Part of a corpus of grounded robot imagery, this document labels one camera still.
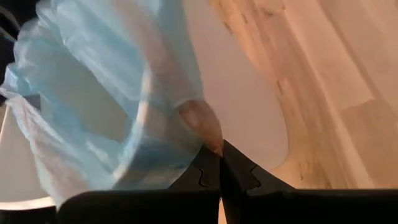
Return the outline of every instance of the wooden floor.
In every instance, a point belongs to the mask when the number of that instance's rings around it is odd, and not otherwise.
[[[398,1],[210,1],[282,105],[290,153],[274,175],[398,187]]]

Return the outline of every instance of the plastic bag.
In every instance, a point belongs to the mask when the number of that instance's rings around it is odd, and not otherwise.
[[[201,146],[176,111],[203,98],[182,0],[47,0],[37,13],[0,92],[42,187],[57,206],[89,190],[167,188]]]

